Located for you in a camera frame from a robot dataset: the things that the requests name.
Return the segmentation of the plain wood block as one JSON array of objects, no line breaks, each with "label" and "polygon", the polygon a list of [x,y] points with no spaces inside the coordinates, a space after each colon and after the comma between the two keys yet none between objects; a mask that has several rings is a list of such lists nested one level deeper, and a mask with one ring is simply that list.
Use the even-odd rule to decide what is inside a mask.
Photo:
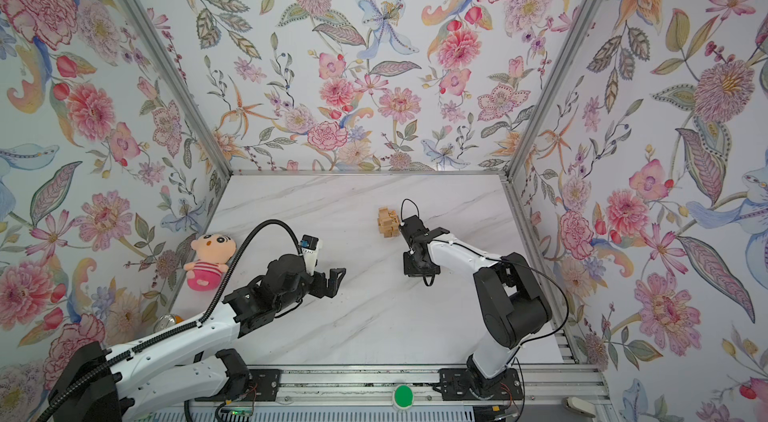
[{"label": "plain wood block", "polygon": [[397,237],[400,232],[397,228],[385,228],[380,231],[385,238]]}]

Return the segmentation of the wood arch block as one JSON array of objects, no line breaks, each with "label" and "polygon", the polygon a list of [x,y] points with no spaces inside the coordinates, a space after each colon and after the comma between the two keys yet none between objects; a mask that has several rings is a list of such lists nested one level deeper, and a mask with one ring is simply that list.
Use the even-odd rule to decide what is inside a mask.
[{"label": "wood arch block", "polygon": [[378,209],[377,224],[381,233],[398,230],[400,226],[400,220],[395,210],[390,210],[387,207]]}]

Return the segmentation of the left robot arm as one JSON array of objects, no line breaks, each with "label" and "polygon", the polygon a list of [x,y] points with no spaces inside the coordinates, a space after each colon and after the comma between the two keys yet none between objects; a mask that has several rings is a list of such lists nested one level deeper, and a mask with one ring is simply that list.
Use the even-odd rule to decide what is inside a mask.
[{"label": "left robot arm", "polygon": [[345,274],[343,268],[308,272],[304,257],[285,254],[182,324],[111,349],[88,343],[65,366],[39,418],[130,421],[194,398],[236,398],[252,377],[234,342],[308,296],[335,297]]}]

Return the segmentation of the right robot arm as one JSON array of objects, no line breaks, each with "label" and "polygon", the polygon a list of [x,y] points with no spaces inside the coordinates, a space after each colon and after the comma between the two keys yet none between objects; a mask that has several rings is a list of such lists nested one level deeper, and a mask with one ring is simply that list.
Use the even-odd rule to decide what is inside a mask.
[{"label": "right robot arm", "polygon": [[525,342],[551,319],[552,311],[533,269],[519,253],[506,256],[468,245],[451,233],[406,239],[405,273],[426,285],[443,269],[472,276],[487,335],[468,357],[458,390],[489,400],[506,384],[509,364]]}]

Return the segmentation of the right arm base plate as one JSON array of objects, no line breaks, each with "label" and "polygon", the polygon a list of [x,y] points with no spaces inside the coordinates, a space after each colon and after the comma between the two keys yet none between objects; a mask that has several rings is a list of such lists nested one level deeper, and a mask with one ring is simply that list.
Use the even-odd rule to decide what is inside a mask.
[{"label": "right arm base plate", "polygon": [[516,369],[487,379],[470,368],[441,368],[438,389],[444,401],[522,401],[523,385]]}]

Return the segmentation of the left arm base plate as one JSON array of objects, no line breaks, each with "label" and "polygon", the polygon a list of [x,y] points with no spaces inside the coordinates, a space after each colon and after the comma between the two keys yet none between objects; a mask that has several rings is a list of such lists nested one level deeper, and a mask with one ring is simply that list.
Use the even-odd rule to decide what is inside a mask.
[{"label": "left arm base plate", "polygon": [[247,379],[240,378],[227,382],[217,394],[195,398],[195,402],[275,402],[281,385],[283,371],[280,369],[250,369]]}]

